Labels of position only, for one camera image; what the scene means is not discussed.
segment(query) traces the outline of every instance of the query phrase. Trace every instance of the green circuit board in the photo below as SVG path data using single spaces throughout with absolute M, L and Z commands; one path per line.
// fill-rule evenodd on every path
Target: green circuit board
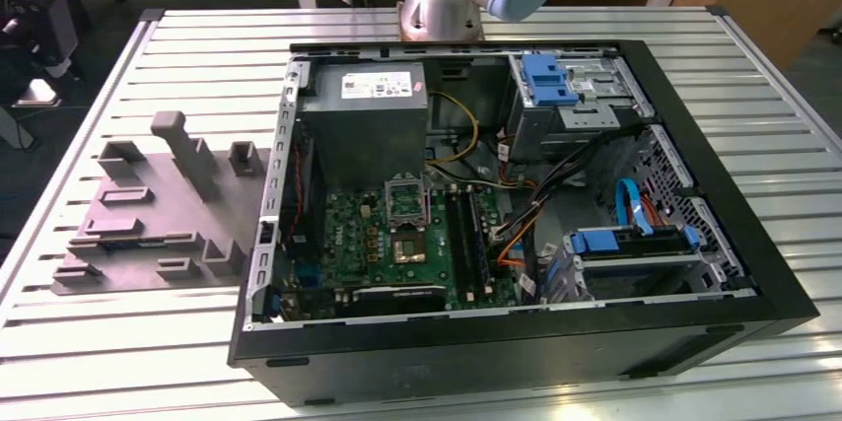
M 499 225 L 500 215 L 493 192 L 475 194 L 483 226 Z M 383 191 L 343 192 L 327 196 L 325 252 L 321 262 L 321 288 L 388 285 L 436 285 L 447 289 L 447 308 L 479 309 L 515 305 L 512 276 L 504 270 L 492 284 L 492 294 L 467 302 L 459 298 L 447 232 L 444 191 L 428 192 L 429 222 L 423 231 L 387 225 Z M 409 253 L 423 261 L 400 262 Z

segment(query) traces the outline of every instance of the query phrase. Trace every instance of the motherboard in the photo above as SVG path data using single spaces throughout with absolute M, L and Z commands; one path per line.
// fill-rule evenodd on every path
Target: motherboard
M 416 211 L 421 225 L 389 225 Z M 325 212 L 323 257 L 295 263 L 303 318 L 375 316 L 359 309 L 365 299 L 383 314 L 397 300 L 416 313 L 515 305 L 513 273 L 491 266 L 501 220 L 491 188 L 421 189 L 417 204 L 399 186 L 333 192 Z

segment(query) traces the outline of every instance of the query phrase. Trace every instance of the floor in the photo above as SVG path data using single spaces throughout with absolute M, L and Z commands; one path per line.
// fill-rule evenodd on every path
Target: floor
M 372 0 L 377 7 L 399 0 Z M 8 253 L 41 192 L 93 102 L 100 85 L 120 54 L 140 12 L 145 8 L 241 9 L 296 8 L 296 0 L 82 0 L 93 21 L 93 31 L 81 39 L 77 61 L 85 71 L 85 86 L 64 107 L 30 115 L 24 124 L 40 139 L 32 152 L 20 152 L 0 143 L 0 262 Z M 320 5 L 343 7 L 337 0 Z M 786 75 L 836 132 L 842 132 L 842 46 L 818 35 Z M 14 110 L 21 117 L 29 110 Z

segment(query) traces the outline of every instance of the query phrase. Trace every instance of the blue plastic latch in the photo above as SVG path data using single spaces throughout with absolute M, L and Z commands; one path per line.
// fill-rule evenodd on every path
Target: blue plastic latch
M 684 238 L 687 239 L 687 244 L 690 244 L 690 248 L 692 250 L 699 249 L 699 246 L 702 245 L 702 240 L 699 239 L 696 228 L 684 226 Z
M 551 54 L 525 54 L 520 58 L 523 80 L 539 106 L 575 105 L 579 95 L 567 89 L 567 70 Z
M 584 236 L 586 246 L 590 251 L 619 250 L 614 231 L 583 231 L 579 234 Z
M 582 234 L 570 235 L 570 244 L 574 246 L 574 253 L 583 253 L 588 249 Z

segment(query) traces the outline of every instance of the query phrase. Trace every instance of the yellow wire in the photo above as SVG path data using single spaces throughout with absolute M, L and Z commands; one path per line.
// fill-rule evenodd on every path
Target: yellow wire
M 437 158 L 435 160 L 427 160 L 425 161 L 429 164 L 448 163 L 448 162 L 453 162 L 453 161 L 459 160 L 461 157 L 464 157 L 468 153 L 471 153 L 471 151 L 476 147 L 476 143 L 479 142 L 479 122 L 476 121 L 476 117 L 471 113 L 471 110 L 468 109 L 468 107 L 461 102 L 459 102 L 456 100 L 456 98 L 449 96 L 447 93 L 441 93 L 439 91 L 429 91 L 429 94 L 433 95 L 433 96 L 441 96 L 448 101 L 451 101 L 453 104 L 459 105 L 459 108 L 461 108 L 461 111 L 464 111 L 464 114 L 471 119 L 471 125 L 473 126 L 473 136 L 471 137 L 471 143 L 468 144 L 468 146 L 467 146 L 467 148 L 464 150 L 461 150 L 455 155 L 451 155 L 449 157 Z

